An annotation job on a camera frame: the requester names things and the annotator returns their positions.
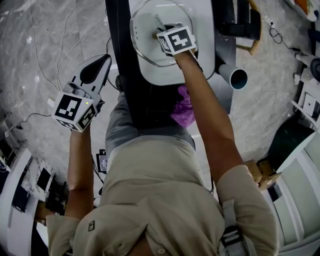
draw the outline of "beige shirt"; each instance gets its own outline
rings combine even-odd
[[[51,256],[72,249],[75,256],[125,256],[143,232],[155,255],[218,255],[222,208],[203,187],[187,142],[139,137],[112,152],[108,169],[98,208],[82,220],[47,217]],[[232,168],[216,186],[221,202],[234,199],[237,224],[257,255],[276,255],[274,216],[248,168]]]

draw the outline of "black table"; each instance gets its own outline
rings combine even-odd
[[[220,60],[236,64],[236,39],[223,36],[217,28],[221,23],[234,23],[233,0],[211,0],[215,24],[216,70]],[[157,86],[145,80],[140,72],[138,56],[130,36],[130,6],[128,0],[105,0],[110,34],[125,97],[134,125],[148,129],[175,124],[170,117],[174,106],[182,97],[181,84]],[[215,73],[209,80],[219,102],[230,113],[233,89]]]

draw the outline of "cardboard box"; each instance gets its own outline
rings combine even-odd
[[[259,189],[263,191],[268,189],[277,180],[281,173],[276,173],[268,160],[258,162],[257,166],[262,174],[262,178],[259,182]]]
[[[245,162],[244,163],[248,169],[249,169],[249,172],[251,173],[255,183],[259,183],[262,179],[262,174],[256,164],[256,162],[254,160],[250,160],[248,162]]]

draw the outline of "gray pants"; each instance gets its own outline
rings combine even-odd
[[[112,150],[122,145],[123,143],[146,135],[176,137],[188,142],[194,149],[196,149],[195,142],[187,129],[180,126],[179,124],[143,130],[138,130],[136,127],[134,127],[125,93],[121,92],[118,97],[118,104],[111,112],[110,121],[106,130],[106,157],[109,158]]]

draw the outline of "shirt button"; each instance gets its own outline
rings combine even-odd
[[[166,250],[163,248],[158,249],[158,254],[165,254]]]

